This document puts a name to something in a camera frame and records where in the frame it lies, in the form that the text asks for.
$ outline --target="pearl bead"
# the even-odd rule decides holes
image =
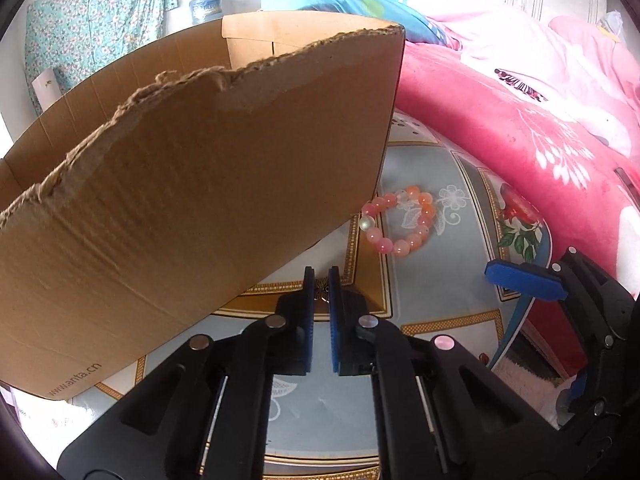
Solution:
[[[434,206],[433,204],[425,204],[422,206],[422,212],[423,214],[433,218],[434,216],[436,216],[436,213],[438,212],[438,210],[436,209],[436,206]]]
[[[398,199],[393,193],[387,193],[382,198],[385,200],[387,208],[395,207],[398,204]]]
[[[398,240],[394,244],[394,254],[396,256],[399,256],[399,257],[407,256],[410,250],[411,250],[411,246],[406,240]]]
[[[367,240],[372,244],[377,244],[382,240],[382,231],[378,227],[372,227],[366,233]]]
[[[406,241],[409,244],[409,247],[411,247],[412,251],[419,249],[420,246],[422,245],[422,238],[420,238],[420,235],[417,235],[416,233],[411,233],[410,235],[407,235]]]
[[[368,231],[372,227],[376,226],[376,221],[369,215],[364,215],[362,218],[360,218],[358,225],[363,231]]]
[[[429,238],[429,228],[426,225],[418,225],[418,227],[414,229],[414,233],[416,233],[423,242]]]
[[[378,211],[384,211],[386,209],[386,200],[380,196],[377,196],[371,201],[371,205]]]
[[[362,215],[363,216],[375,217],[378,213],[379,213],[379,211],[370,202],[367,202],[364,206],[362,206]]]
[[[405,191],[409,194],[410,200],[418,200],[420,196],[420,188],[418,186],[409,186]]]
[[[422,213],[418,216],[418,225],[426,225],[427,227],[431,227],[433,223],[433,216],[427,215],[427,213]]]
[[[418,195],[418,203],[423,206],[433,204],[433,196],[431,193],[420,193],[420,195]]]
[[[400,191],[396,191],[396,198],[399,203],[408,202],[409,194],[404,189],[401,189]]]
[[[376,243],[376,249],[380,254],[391,254],[394,250],[394,243],[389,238],[380,238]]]

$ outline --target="white roll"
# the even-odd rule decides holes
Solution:
[[[47,68],[31,83],[33,91],[40,103],[42,111],[49,108],[53,103],[62,97],[60,86],[56,80],[56,75],[52,68]]]

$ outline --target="teal floral fabric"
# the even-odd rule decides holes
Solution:
[[[36,0],[27,10],[25,75],[53,67],[62,92],[132,50],[164,36],[164,13],[177,0]]]

